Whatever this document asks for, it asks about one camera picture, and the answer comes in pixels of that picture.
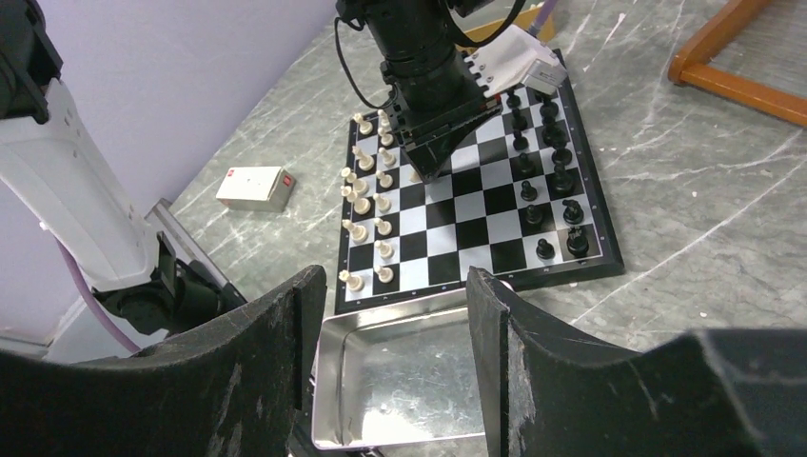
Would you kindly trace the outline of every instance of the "metal tray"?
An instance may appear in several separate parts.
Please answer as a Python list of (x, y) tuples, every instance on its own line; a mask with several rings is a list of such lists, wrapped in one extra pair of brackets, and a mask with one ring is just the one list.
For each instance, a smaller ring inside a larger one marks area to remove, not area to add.
[(483, 436), (465, 289), (326, 319), (312, 414), (320, 449)]

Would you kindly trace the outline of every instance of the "white wall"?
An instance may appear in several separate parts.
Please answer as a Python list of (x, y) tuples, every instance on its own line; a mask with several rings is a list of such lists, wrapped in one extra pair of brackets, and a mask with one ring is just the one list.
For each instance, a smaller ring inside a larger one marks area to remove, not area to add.
[[(39, 0), (96, 144), (145, 213), (173, 199), (333, 16), (319, 0)], [(0, 334), (46, 343), (76, 301), (0, 185)]]

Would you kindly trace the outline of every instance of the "black pawn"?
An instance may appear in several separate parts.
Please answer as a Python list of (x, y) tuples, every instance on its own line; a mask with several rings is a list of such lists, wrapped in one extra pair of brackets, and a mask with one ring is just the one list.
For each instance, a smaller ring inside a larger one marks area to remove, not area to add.
[(533, 188), (529, 181), (522, 181), (522, 200), (532, 202), (538, 198), (538, 190)]
[(513, 130), (513, 148), (515, 150), (524, 150), (529, 148), (529, 141), (524, 138), (524, 135), (521, 130)]
[(522, 105), (522, 100), (518, 95), (516, 95), (516, 90), (515, 89), (508, 90), (507, 91), (507, 106), (510, 109), (516, 109), (521, 105)]
[(582, 222), (585, 214), (577, 200), (563, 200), (563, 205), (566, 207), (563, 211), (563, 220), (566, 221), (566, 224), (576, 226)]
[(555, 166), (555, 179), (552, 186), (560, 195), (568, 195), (572, 192), (575, 182), (563, 165)]
[(551, 259), (555, 257), (555, 247), (541, 238), (538, 240), (538, 247), (535, 248), (535, 253), (543, 260)]
[(584, 257), (588, 252), (588, 238), (582, 228), (572, 228), (569, 230), (569, 237), (566, 239), (566, 247), (569, 253), (575, 257)]
[(532, 226), (540, 224), (543, 219), (541, 209), (535, 205), (527, 205), (526, 217), (524, 219), (527, 221), (527, 224)]
[(527, 130), (527, 118), (518, 109), (513, 111), (513, 130)]
[(555, 149), (555, 152), (552, 152), (552, 163), (564, 166), (571, 164), (572, 151), (566, 148)]

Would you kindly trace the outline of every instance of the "white chess piece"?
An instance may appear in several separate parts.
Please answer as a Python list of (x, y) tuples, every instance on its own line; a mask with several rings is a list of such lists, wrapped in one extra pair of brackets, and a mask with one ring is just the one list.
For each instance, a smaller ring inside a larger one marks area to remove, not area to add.
[(392, 281), (392, 277), (394, 276), (394, 274), (392, 272), (392, 268), (389, 268), (389, 267), (382, 267), (380, 265), (377, 265), (373, 269), (373, 271), (376, 272), (376, 274), (379, 277), (379, 281), (381, 281), (382, 283), (388, 283), (388, 282)]
[(373, 219), (373, 224), (376, 225), (379, 233), (383, 236), (392, 233), (392, 224), (389, 221), (385, 221), (384, 219), (377, 217)]
[(384, 131), (383, 127), (379, 127), (379, 136), (381, 137), (381, 144), (385, 147), (392, 146), (392, 143), (395, 141), (392, 134)]
[(353, 238), (353, 241), (355, 241), (356, 243), (361, 243), (367, 239), (367, 228), (365, 228), (364, 226), (357, 226), (356, 224), (350, 222), (348, 219), (343, 219), (342, 227), (344, 227), (345, 230), (350, 232), (350, 237)]
[(376, 241), (373, 243), (375, 249), (378, 250), (379, 255), (381, 255), (382, 259), (388, 259), (392, 257), (392, 254), (395, 253), (395, 249), (389, 243), (385, 243), (381, 240)]
[(395, 160), (396, 160), (395, 156), (392, 155), (392, 153), (390, 151), (386, 150), (386, 148), (380, 147), (379, 148), (379, 155), (384, 160), (384, 165), (386, 165), (388, 167), (392, 167), (393, 165), (395, 165)]
[(367, 214), (370, 211), (370, 201), (366, 198), (360, 198), (353, 202), (353, 210), (356, 214)]
[(345, 167), (339, 173), (348, 183), (353, 185), (353, 190), (356, 190), (356, 193), (359, 195), (364, 195), (367, 193), (367, 190), (370, 189), (370, 185), (356, 176), (356, 173), (350, 169), (350, 167)]
[(392, 176), (384, 173), (381, 170), (376, 171), (376, 179), (378, 179), (379, 184), (384, 189), (389, 189), (392, 186)]
[(364, 287), (364, 279), (361, 276), (350, 274), (350, 271), (343, 269), (339, 272), (339, 280), (347, 284), (350, 291), (357, 292)]
[(353, 147), (353, 155), (359, 160), (359, 168), (367, 171), (373, 168), (375, 161), (358, 146)]
[(388, 198), (384, 197), (380, 193), (374, 193), (373, 200), (376, 201), (376, 207), (381, 212), (387, 212), (392, 207), (392, 202), (390, 202)]
[(364, 116), (360, 112), (353, 114), (353, 121), (359, 125), (359, 132), (362, 135), (369, 135), (371, 131), (373, 131), (373, 124), (371, 122), (365, 121)]

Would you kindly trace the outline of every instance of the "white box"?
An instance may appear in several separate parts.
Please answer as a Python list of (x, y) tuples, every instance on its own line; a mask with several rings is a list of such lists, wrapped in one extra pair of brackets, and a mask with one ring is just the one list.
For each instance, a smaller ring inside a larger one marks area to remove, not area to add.
[(230, 209), (281, 212), (295, 179), (283, 167), (233, 167), (216, 193)]

